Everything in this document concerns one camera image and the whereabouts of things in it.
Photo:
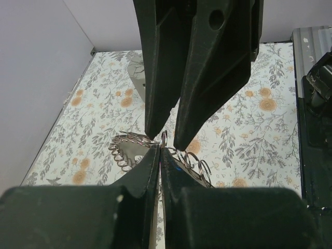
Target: floral tablecloth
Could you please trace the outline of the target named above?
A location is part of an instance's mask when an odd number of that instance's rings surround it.
[[[144,133],[144,102],[128,73],[140,51],[97,53],[51,131],[24,185],[108,185],[124,172],[108,143]],[[173,145],[177,109],[165,125]],[[188,151],[210,165],[216,187],[286,187],[301,192],[293,47],[262,44],[248,84],[201,128]],[[159,204],[157,248],[164,247]]]

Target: white wall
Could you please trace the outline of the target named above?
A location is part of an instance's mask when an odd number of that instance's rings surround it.
[[[1,0],[0,194],[19,185],[91,59],[60,0]]]
[[[132,0],[64,0],[98,51],[139,49]],[[297,27],[332,24],[332,0],[265,0],[262,42],[289,40]]]

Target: floral pattern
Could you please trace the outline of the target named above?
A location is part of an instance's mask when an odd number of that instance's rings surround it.
[[[109,185],[124,175],[107,145],[120,130],[144,133],[145,105],[127,73],[139,54],[95,55],[25,185]],[[176,114],[177,107],[165,124],[169,146]],[[216,187],[287,187],[300,195],[291,44],[260,45],[249,82],[207,120],[188,151],[208,162]],[[163,248],[161,202],[158,210],[157,248]]]

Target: tablecloth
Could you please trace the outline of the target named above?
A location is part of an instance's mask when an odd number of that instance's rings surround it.
[[[124,175],[107,147],[120,130],[144,133],[145,104],[127,73],[140,53],[95,55],[24,185],[108,185]],[[169,146],[176,113],[172,109],[165,125]],[[300,195],[291,43],[260,45],[249,82],[208,119],[187,150],[208,162],[216,187],[286,187]],[[164,247],[161,202],[157,243]]]

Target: wall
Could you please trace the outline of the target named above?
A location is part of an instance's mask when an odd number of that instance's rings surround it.
[[[62,1],[1,1],[0,193],[22,182],[92,48]]]
[[[64,0],[98,51],[139,49],[132,0]],[[297,27],[332,24],[331,0],[265,0],[262,42],[289,40]]]

